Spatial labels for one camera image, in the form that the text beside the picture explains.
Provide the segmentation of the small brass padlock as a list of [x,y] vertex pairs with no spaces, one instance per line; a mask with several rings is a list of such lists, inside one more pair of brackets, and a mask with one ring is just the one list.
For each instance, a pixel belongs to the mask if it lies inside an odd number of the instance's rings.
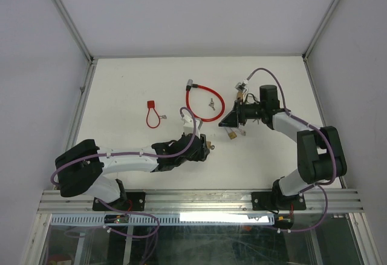
[[230,140],[233,140],[233,139],[235,139],[237,137],[236,132],[234,132],[233,129],[228,128],[228,127],[225,127],[224,129],[225,129],[225,131],[226,131],[226,133],[227,133],[227,135],[228,135]]

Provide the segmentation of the cable lock keys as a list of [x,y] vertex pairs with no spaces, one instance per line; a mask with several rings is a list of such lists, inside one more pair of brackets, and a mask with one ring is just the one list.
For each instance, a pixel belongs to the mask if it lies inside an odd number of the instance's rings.
[[213,111],[215,111],[215,102],[213,101],[212,98],[210,99],[209,106],[211,107],[211,109],[212,109]]

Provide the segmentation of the red cable lock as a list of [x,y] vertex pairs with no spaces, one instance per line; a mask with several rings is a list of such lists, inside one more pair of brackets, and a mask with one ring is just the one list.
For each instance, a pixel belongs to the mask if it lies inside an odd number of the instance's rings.
[[[186,84],[185,104],[189,108],[196,118],[201,119],[203,122],[215,122],[218,121],[226,111],[226,103],[223,97],[212,88],[195,83],[192,79],[189,79]],[[191,90],[197,90],[202,95],[200,98],[201,103],[197,100],[193,103],[194,110],[190,104]],[[209,106],[210,99],[215,102],[215,111]]]

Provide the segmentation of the small red padlock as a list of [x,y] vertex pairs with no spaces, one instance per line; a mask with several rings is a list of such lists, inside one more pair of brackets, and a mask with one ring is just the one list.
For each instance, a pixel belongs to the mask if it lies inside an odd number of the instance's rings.
[[153,100],[149,100],[147,102],[147,105],[149,109],[155,108],[155,102]]

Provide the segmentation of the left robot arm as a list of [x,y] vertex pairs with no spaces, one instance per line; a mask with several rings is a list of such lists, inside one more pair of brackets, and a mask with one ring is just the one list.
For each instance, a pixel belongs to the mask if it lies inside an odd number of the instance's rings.
[[54,184],[64,198],[89,195],[118,210],[127,201],[125,188],[122,181],[109,179],[108,175],[171,171],[185,162],[203,162],[209,154],[204,134],[182,134],[178,140],[133,151],[100,148],[93,139],[86,139],[56,158],[56,171],[51,179],[57,179]]

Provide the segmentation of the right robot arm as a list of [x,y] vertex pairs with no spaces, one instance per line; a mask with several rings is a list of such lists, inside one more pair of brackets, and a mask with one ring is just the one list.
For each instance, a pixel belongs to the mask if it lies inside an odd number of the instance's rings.
[[260,206],[267,209],[289,208],[307,189],[321,185],[323,180],[332,181],[346,174],[347,164],[338,130],[333,126],[317,128],[297,120],[280,107],[276,86],[260,86],[259,100],[253,103],[236,99],[231,112],[218,126],[239,128],[248,120],[262,122],[297,145],[297,168],[288,176],[274,181],[269,196],[258,199]]

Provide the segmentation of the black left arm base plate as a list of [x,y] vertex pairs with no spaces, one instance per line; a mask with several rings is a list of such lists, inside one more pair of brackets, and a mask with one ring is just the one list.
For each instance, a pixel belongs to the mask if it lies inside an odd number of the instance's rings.
[[146,193],[142,191],[124,192],[123,194],[115,192],[98,192],[93,201],[93,211],[109,211],[101,202],[120,211],[142,212],[145,209]]

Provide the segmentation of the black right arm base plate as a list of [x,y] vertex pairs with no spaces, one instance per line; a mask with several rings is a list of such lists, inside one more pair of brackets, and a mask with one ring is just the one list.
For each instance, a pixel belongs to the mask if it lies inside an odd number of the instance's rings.
[[283,196],[273,191],[256,191],[251,193],[251,199],[254,211],[305,211],[307,208],[305,199],[299,195]]

